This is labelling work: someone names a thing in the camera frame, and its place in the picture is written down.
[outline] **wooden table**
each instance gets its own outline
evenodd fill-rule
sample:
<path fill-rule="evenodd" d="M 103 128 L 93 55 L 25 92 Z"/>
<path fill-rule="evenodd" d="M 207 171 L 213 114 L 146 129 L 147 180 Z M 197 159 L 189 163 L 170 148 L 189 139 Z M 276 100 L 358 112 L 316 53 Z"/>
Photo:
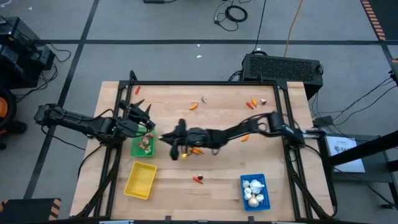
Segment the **wooden table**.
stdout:
<path fill-rule="evenodd" d="M 288 86 L 295 120 L 302 129 L 312 127 L 303 84 L 288 83 Z M 117 87 L 118 82 L 103 82 L 95 115 L 114 107 Z M 187 121 L 187 128 L 226 129 L 254 114 L 276 110 L 271 86 L 148 85 L 141 86 L 138 95 L 134 94 L 135 88 L 131 102 L 145 99 L 142 109 L 152 104 L 150 118 L 156 124 L 156 136 L 172 131 L 179 118 Z M 208 103 L 200 103 L 197 109 L 189 111 L 188 108 L 194 102 L 200 102 L 202 96 L 208 98 Z M 252 97 L 258 101 L 265 98 L 267 104 L 251 110 L 246 102 Z M 315 140 L 309 140 L 307 144 L 317 149 Z M 89 140 L 85 156 L 97 146 L 97 141 Z M 282 138 L 251 134 L 246 142 L 230 141 L 217 156 L 205 151 L 204 155 L 192 155 L 178 161 L 171 160 L 170 146 L 164 142 L 157 141 L 155 156 L 147 159 L 132 158 L 130 147 L 131 139 L 128 139 L 123 144 L 112 219 L 164 220 L 166 215 L 171 215 L 173 220 L 243 221 L 248 216 L 253 216 L 256 221 L 295 220 Z M 70 215 L 77 214 L 98 188 L 104 154 L 105 150 L 98 151 L 83 166 Z M 148 200 L 124 195 L 134 161 L 158 167 Z M 302 161 L 309 191 L 331 215 L 333 209 L 320 158 L 310 150 L 302 149 Z M 243 209 L 239 178 L 243 174 L 256 173 L 266 177 L 271 209 L 249 213 Z M 197 174 L 203 174 L 203 185 L 192 180 Z M 302 194 L 298 188 L 297 192 L 301 216 L 305 217 Z M 106 192 L 100 214 L 104 214 L 107 198 Z"/>

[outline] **red pepper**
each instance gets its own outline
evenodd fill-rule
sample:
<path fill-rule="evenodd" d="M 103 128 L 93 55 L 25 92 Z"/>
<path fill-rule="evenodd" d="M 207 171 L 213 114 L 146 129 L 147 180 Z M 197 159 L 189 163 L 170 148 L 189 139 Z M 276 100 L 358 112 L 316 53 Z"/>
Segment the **red pepper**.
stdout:
<path fill-rule="evenodd" d="M 198 177 L 193 177 L 193 180 L 194 181 L 196 181 L 196 182 L 198 182 L 199 184 L 203 184 L 203 182 L 201 181 L 201 180 L 199 180 L 199 178 Z"/>
<path fill-rule="evenodd" d="M 140 88 L 141 88 L 141 86 L 138 86 L 138 87 L 137 87 L 137 89 L 136 89 L 136 94 L 138 94 Z"/>
<path fill-rule="evenodd" d="M 250 107 L 252 110 L 254 110 L 254 107 L 252 106 L 252 104 L 251 104 L 250 102 L 246 102 L 246 105 L 247 105 L 248 107 Z"/>

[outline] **white garlic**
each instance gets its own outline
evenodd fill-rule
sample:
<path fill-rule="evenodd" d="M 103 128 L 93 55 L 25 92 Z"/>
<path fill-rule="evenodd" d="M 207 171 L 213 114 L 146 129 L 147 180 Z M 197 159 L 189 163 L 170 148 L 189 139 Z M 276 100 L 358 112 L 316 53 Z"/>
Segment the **white garlic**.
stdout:
<path fill-rule="evenodd" d="M 247 194 L 247 193 L 244 194 L 245 200 L 249 200 L 250 198 L 251 198 L 251 194 Z"/>
<path fill-rule="evenodd" d="M 251 190 L 249 187 L 246 187 L 243 191 L 245 194 L 251 194 Z"/>
<path fill-rule="evenodd" d="M 249 187 L 250 186 L 250 182 L 249 181 L 247 181 L 247 180 L 244 180 L 243 182 L 242 182 L 242 187 L 245 189 L 246 187 Z"/>
<path fill-rule="evenodd" d="M 263 196 L 262 194 L 259 194 L 259 195 L 256 196 L 256 199 L 257 199 L 259 202 L 262 202 L 262 201 L 264 200 L 264 196 Z"/>
<path fill-rule="evenodd" d="M 250 190 L 252 193 L 259 194 L 265 185 L 261 184 L 258 180 L 252 180 L 250 183 Z"/>
<path fill-rule="evenodd" d="M 254 196 L 254 194 L 252 195 L 252 197 L 249 199 L 248 201 L 248 205 L 252 208 L 256 208 L 257 206 L 259 206 L 259 201 L 256 199 L 256 197 Z"/>

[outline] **blue plastic basket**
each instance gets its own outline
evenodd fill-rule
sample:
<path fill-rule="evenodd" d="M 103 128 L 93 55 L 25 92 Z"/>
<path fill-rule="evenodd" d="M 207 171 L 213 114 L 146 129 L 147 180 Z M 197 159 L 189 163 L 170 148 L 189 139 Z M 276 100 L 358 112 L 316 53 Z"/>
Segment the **blue plastic basket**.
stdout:
<path fill-rule="evenodd" d="M 250 207 L 248 204 L 248 201 L 244 199 L 244 189 L 242 186 L 242 182 L 244 180 L 251 182 L 254 179 L 256 179 L 260 183 L 264 184 L 264 187 L 261 189 L 261 192 L 260 192 L 260 194 L 263 194 L 264 200 L 261 203 L 259 203 L 259 206 L 257 206 L 256 208 Z M 242 175 L 241 176 L 241 190 L 242 190 L 243 206 L 244 206 L 245 211 L 253 212 L 253 211 L 260 211 L 260 210 L 268 210 L 271 208 L 271 203 L 270 203 L 269 197 L 268 197 L 266 177 L 264 176 L 264 174 Z"/>

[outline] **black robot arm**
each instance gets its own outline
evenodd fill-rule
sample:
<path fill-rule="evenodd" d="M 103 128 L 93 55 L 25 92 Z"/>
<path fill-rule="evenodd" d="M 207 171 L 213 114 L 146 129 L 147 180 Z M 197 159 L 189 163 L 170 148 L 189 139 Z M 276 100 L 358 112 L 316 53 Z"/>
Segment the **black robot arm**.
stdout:
<path fill-rule="evenodd" d="M 262 119 L 266 119 L 268 124 L 261 122 Z M 219 149 L 232 139 L 252 133 L 258 133 L 269 138 L 284 136 L 293 146 L 305 145 L 301 130 L 288 127 L 276 112 L 252 116 L 225 130 L 190 128 L 186 131 L 185 120 L 180 119 L 175 130 L 163 134 L 160 140 L 172 146 L 170 156 L 173 160 L 177 160 L 179 146 L 184 147 L 182 150 L 185 152 L 188 147 Z"/>
<path fill-rule="evenodd" d="M 61 125 L 63 127 L 79 131 L 86 136 L 96 138 L 101 145 L 106 147 L 117 147 L 126 138 L 134 138 L 145 133 L 138 131 L 138 125 L 141 124 L 146 127 L 146 133 L 153 130 L 155 124 L 150 120 L 149 109 L 142 111 L 139 105 L 143 102 L 140 101 L 136 104 L 128 105 L 125 101 L 121 101 L 119 107 L 127 110 L 127 118 L 117 118 L 112 111 L 112 117 L 95 118 L 85 116 L 82 114 L 74 113 L 64 110 L 56 104 L 46 104 L 39 106 L 34 119 L 37 124 L 42 126 Z"/>

